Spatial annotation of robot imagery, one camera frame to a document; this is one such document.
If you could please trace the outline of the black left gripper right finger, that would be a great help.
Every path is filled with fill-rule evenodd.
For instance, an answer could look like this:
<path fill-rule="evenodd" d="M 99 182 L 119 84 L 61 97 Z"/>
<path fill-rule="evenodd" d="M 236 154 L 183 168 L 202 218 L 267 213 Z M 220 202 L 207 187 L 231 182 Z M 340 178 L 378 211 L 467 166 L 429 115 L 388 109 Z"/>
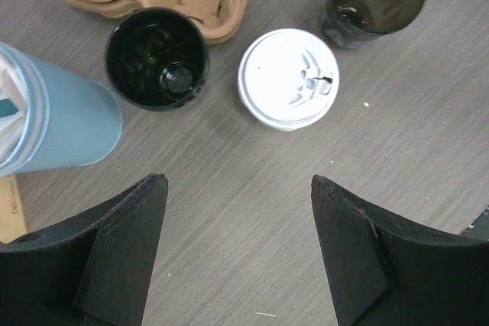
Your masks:
<path fill-rule="evenodd" d="M 416 223 L 322 176 L 311 199 L 340 325 L 488 323 L 488 241 Z"/>

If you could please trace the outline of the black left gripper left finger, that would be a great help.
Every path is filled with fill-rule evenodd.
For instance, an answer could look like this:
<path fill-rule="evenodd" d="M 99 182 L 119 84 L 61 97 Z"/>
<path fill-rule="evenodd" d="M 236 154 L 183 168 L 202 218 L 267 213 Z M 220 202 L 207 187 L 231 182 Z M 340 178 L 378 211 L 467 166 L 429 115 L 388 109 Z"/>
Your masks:
<path fill-rule="evenodd" d="M 168 196 L 152 173 L 99 205 L 1 245 L 3 325 L 140 325 Z"/>

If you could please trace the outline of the single white cup lid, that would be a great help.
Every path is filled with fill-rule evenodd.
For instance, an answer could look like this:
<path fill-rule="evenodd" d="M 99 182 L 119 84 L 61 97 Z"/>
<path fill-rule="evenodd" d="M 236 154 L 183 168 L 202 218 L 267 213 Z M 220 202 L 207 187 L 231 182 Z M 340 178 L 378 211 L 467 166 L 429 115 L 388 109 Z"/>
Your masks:
<path fill-rule="evenodd" d="M 332 49 L 296 28 L 270 31 L 244 52 L 238 68 L 241 103 L 260 123 L 296 131 L 326 115 L 339 88 Z"/>

